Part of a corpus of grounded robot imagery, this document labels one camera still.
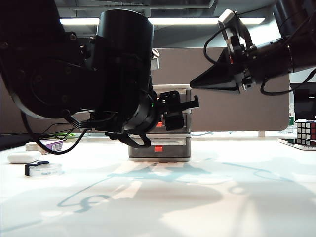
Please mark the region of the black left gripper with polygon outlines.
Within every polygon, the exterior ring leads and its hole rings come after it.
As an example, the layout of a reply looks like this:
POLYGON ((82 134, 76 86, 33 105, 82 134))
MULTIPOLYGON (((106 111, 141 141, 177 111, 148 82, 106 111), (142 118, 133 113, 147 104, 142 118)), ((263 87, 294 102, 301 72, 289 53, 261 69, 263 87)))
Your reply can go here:
POLYGON ((161 93, 157 105, 160 112, 172 112, 164 114, 166 130, 172 131, 181 129, 184 126, 184 118, 181 111, 199 107, 199 101, 195 95, 194 101, 181 103, 179 92, 174 90, 161 93))

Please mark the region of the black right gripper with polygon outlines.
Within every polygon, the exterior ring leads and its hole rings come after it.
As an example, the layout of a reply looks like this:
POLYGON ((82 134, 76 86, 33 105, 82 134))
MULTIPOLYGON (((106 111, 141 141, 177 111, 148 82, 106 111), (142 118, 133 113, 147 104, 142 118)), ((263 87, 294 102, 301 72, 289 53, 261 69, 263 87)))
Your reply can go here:
POLYGON ((190 87, 212 91, 240 94, 252 89, 256 82, 250 72, 252 51, 256 49, 251 37, 225 37, 230 68, 213 65, 190 82, 190 87))

